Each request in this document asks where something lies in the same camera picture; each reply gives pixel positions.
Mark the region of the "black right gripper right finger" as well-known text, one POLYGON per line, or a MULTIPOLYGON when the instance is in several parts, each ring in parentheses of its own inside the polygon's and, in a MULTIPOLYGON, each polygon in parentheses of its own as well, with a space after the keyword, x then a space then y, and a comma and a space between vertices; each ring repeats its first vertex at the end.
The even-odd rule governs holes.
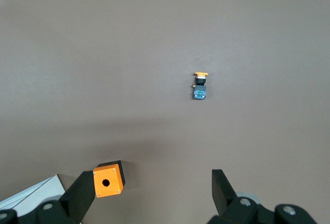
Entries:
POLYGON ((279 204, 273 211, 250 197, 239 197, 221 169, 212 170, 212 198, 218 215, 210 223, 316 223, 303 208, 279 204))

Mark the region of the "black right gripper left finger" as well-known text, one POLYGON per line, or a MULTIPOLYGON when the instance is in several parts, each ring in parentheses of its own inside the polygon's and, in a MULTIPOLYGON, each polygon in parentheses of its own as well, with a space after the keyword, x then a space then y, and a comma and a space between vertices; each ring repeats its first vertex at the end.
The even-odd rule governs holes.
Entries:
POLYGON ((18 216, 15 210, 1 210, 1 223, 81 223, 95 198, 92 171, 84 171, 59 198, 39 204, 18 216))

